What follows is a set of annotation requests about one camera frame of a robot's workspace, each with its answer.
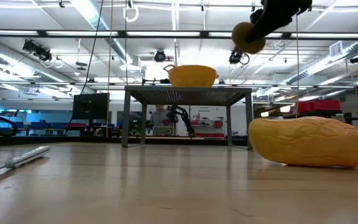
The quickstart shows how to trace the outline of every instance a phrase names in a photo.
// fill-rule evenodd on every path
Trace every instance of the table top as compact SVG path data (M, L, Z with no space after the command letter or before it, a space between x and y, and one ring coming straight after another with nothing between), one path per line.
M231 106L252 93L236 87L125 86L125 91L142 104L197 106Z

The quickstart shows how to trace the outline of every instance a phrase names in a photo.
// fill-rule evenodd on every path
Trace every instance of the ceiling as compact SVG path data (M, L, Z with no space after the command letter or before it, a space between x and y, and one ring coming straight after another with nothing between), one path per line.
M259 1L246 0L204 0L204 5L208 10L201 12L202 1L181 0L177 1L179 12L177 15L177 30L206 30L231 31L239 22L249 20L251 5ZM324 16L322 12L335 2L335 7ZM3 6L57 6L59 0L0 0ZM92 30L90 24L79 13L77 8L71 6L70 1L63 1L66 8L46 7L42 9L5 9L0 8L0 29L26 29L26 30ZM112 8L112 29L113 30L172 30L172 12L170 0L142 0L133 1L139 7L139 17L134 22L126 22L123 17L123 5L126 1L104 1L102 16L110 20L111 4ZM134 10L128 11L128 17L134 16ZM358 0L314 0L313 10L303 13L298 18L298 28L296 21L278 31L308 31L308 32L358 32ZM23 57L29 57L34 61L34 69L52 69L68 80L83 82L85 81L86 71L78 71L75 65L77 61L83 63L90 62L90 52L93 48L93 39L82 39L78 56L78 39L74 38L32 38L32 40L46 48L51 49L54 56L63 60L61 68L51 66L45 68L40 65L32 55L27 55L22 50L25 38L21 37L0 37L0 44L7 49L11 49ZM234 45L228 39L178 39L178 53L175 58L175 43L173 39L118 39L125 51L130 55L139 57L142 67L155 66L162 68L163 65L177 63L180 65L200 64L213 67L219 74L219 79L226 83L269 83L280 84L286 79L288 74L295 72L298 68L304 67L307 63L329 52L329 46L336 41L331 40L301 40L279 41L270 40L266 47L257 55L250 56L250 63L245 66L230 65L228 58ZM153 54L157 49L164 49L170 56L171 62L155 63L152 60ZM122 65L114 52L111 52L114 60L110 61L110 48L103 39L97 39L94 48L94 55L89 66L89 77L96 78L97 82L106 82L109 76L115 82L124 82L126 77L128 82L141 82L143 76L140 72L130 73L122 71ZM313 77L325 79L343 73L344 62L338 62L329 70L323 70ZM161 71L155 77L163 77L166 74ZM318 85L320 78L309 78L304 85Z

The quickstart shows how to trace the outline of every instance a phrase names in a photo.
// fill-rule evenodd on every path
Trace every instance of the table leg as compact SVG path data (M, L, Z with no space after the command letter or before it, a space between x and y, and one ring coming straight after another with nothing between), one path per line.
M124 120L122 124L122 141L121 141L122 147L128 147L130 110L131 110L131 91L125 91Z
M247 118L247 148L253 149L251 142L249 141L249 124L254 119L254 109L252 108L252 95L246 94L246 118Z
M232 145L231 138L231 106L226 106L226 116L227 116L227 145Z
M147 104L142 104L142 138L140 143L144 144L146 140L146 116L147 116Z

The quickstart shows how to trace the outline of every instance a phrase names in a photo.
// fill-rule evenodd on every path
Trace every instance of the table surface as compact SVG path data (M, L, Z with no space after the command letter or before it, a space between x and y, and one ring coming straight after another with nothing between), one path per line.
M251 88L171 86L125 86L125 91L142 104L197 106L231 106L252 93Z
M0 165L38 146L0 147ZM0 224L358 223L358 169L284 166L227 146L50 147L0 170Z

